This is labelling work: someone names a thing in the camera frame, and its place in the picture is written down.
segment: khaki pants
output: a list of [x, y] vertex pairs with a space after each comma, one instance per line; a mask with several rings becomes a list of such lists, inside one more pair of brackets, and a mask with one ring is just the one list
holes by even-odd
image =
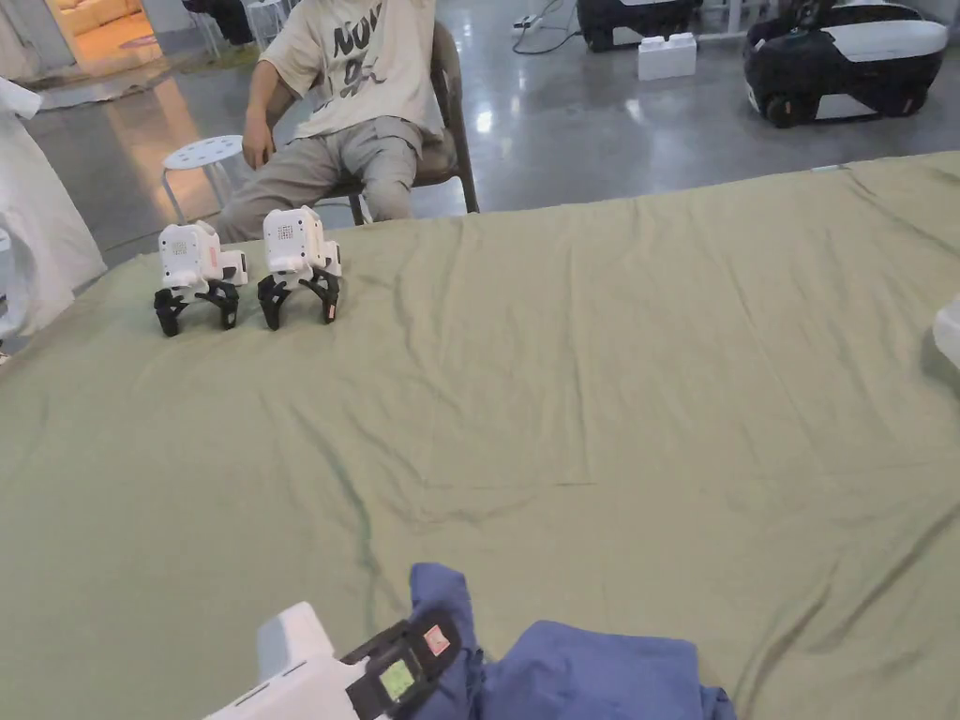
[[223, 243], [263, 236], [271, 210], [312, 206], [344, 173], [364, 182], [375, 221], [412, 217], [410, 188], [417, 174], [420, 131], [395, 117], [380, 117], [329, 135], [294, 140], [234, 193], [220, 218]]

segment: white box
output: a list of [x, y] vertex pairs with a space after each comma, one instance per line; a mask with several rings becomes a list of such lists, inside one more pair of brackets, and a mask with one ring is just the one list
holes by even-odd
[[637, 76], [641, 80], [661, 80], [693, 75], [697, 70], [697, 41], [692, 33], [645, 37], [637, 50]]

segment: pink sticker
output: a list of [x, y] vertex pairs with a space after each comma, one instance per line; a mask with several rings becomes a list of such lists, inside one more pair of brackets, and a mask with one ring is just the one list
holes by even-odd
[[423, 636], [423, 639], [426, 640], [426, 646], [430, 648], [430, 652], [433, 653], [434, 657], [439, 657], [440, 654], [450, 646], [450, 641], [446, 639], [444, 631], [440, 629], [439, 625], [434, 625], [430, 628]]

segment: green sticker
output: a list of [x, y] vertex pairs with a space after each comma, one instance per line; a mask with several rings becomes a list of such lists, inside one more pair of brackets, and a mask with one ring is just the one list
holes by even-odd
[[410, 674], [407, 663], [397, 660], [380, 675], [380, 682], [387, 688], [387, 694], [393, 702], [399, 700], [403, 693], [414, 683], [414, 676]]

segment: power strip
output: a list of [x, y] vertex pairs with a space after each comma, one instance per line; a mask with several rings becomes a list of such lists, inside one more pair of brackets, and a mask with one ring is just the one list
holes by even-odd
[[540, 25], [542, 23], [542, 17], [537, 17], [536, 15], [523, 15], [523, 17], [521, 17], [519, 20], [514, 21], [514, 25], [510, 29], [510, 34], [514, 37], [520, 37], [521, 35], [532, 35], [540, 29]]

